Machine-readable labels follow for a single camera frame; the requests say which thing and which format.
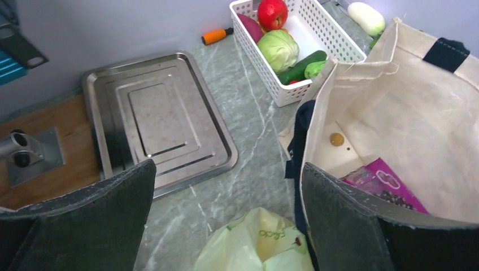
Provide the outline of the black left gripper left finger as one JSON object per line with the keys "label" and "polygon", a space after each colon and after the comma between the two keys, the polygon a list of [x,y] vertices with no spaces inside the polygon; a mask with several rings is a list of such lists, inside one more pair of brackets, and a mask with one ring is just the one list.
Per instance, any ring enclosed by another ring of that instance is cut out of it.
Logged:
{"label": "black left gripper left finger", "polygon": [[2,270],[132,270],[153,201],[150,159],[111,178],[1,212]]}

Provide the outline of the beige canvas tote bag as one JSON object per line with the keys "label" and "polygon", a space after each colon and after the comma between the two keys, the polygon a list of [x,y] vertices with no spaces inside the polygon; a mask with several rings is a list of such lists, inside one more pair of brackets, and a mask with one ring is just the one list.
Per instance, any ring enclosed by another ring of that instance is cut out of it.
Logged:
{"label": "beige canvas tote bag", "polygon": [[342,177],[380,158],[431,215],[478,223],[478,59],[459,41],[394,18],[365,61],[327,61],[279,140],[303,233],[306,162]]}

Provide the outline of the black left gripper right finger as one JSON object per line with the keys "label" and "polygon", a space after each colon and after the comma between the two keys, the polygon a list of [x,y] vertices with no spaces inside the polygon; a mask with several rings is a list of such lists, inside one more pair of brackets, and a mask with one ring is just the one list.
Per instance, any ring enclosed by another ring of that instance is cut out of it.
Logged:
{"label": "black left gripper right finger", "polygon": [[306,163],[302,204],[321,270],[477,270],[478,225],[396,206]]}

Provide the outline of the purple snack bag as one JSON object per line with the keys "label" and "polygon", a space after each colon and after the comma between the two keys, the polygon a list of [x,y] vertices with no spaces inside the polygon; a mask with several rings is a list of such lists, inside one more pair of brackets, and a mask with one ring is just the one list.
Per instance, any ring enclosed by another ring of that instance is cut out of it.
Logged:
{"label": "purple snack bag", "polygon": [[350,172],[341,181],[397,206],[428,213],[414,193],[380,158]]}

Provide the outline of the green avocado plastic bag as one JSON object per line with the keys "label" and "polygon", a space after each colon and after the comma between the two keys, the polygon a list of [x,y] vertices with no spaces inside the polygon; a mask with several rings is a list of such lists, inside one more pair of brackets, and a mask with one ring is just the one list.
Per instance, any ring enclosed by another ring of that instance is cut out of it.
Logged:
{"label": "green avocado plastic bag", "polygon": [[295,223],[262,207],[217,229],[194,270],[313,270],[306,237]]}

